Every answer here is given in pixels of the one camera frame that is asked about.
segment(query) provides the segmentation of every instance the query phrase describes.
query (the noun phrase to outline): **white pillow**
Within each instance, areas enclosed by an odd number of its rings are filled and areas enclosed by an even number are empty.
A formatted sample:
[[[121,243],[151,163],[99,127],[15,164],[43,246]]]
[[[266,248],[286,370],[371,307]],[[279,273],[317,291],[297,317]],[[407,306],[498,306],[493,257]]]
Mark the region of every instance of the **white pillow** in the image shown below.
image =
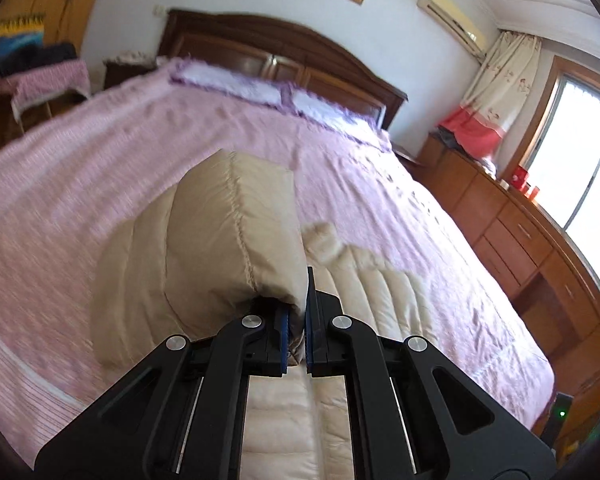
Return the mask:
[[[200,61],[188,62],[173,75],[172,80],[185,85],[221,91],[251,103],[282,106],[280,88],[274,84]]]
[[[384,150],[378,131],[369,124],[370,118],[332,104],[302,89],[294,89],[291,95],[296,113],[322,126],[340,132],[364,144]]]

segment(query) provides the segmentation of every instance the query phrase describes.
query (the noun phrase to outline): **pillow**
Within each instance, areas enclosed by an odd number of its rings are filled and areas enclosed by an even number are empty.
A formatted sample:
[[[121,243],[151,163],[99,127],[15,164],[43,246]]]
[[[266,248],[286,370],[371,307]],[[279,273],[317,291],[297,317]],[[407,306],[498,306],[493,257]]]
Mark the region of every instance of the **pillow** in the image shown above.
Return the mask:
[[[180,84],[220,91],[251,103],[272,107],[282,106],[280,88],[276,84],[201,61],[185,62],[171,76],[171,80]]]
[[[215,335],[265,296],[290,305],[299,360],[307,288],[293,173],[220,150],[111,237],[93,288],[93,349],[106,367],[129,368],[173,333]]]
[[[391,143],[379,133],[375,120],[370,116],[357,114],[299,88],[292,89],[291,102],[298,115],[343,134],[355,142],[382,151],[391,149]]]

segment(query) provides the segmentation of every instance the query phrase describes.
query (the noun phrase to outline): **wooden dresser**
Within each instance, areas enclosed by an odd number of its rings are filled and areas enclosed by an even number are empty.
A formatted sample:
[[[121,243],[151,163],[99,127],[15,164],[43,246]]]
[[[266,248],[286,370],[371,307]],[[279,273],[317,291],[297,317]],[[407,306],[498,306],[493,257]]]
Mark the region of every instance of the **wooden dresser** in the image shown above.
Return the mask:
[[[429,137],[414,176],[451,215],[574,396],[558,458],[600,417],[600,290],[560,231],[522,193]],[[541,418],[534,431],[541,431]]]

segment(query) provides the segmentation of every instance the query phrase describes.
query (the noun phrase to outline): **nightstand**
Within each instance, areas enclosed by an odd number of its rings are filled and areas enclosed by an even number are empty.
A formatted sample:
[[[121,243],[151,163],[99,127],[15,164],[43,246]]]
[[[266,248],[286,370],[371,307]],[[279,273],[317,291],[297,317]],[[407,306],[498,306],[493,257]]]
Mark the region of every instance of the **nightstand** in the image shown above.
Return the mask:
[[[414,156],[411,156],[402,146],[391,143],[392,150],[394,150],[395,156],[398,158],[400,163],[404,166],[414,180],[419,180],[420,172],[424,169],[424,166],[416,160]]]
[[[117,86],[127,79],[148,74],[156,69],[155,65],[119,63],[115,61],[107,61],[107,75],[104,78],[104,89],[109,89],[112,86]]]

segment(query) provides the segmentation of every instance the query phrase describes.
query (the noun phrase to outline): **beige duvet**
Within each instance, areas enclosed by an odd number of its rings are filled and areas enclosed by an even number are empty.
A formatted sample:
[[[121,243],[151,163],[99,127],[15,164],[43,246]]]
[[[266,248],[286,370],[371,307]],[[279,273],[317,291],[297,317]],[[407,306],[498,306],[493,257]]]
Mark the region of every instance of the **beige duvet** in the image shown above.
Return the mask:
[[[435,343],[416,276],[342,244],[330,224],[301,230],[291,172],[220,151],[112,236],[91,305],[96,355],[126,370],[173,333],[217,333],[263,295],[292,305],[299,361],[307,265],[318,290],[379,335]],[[303,362],[281,379],[251,378],[240,478],[352,479],[343,379],[313,379]]]

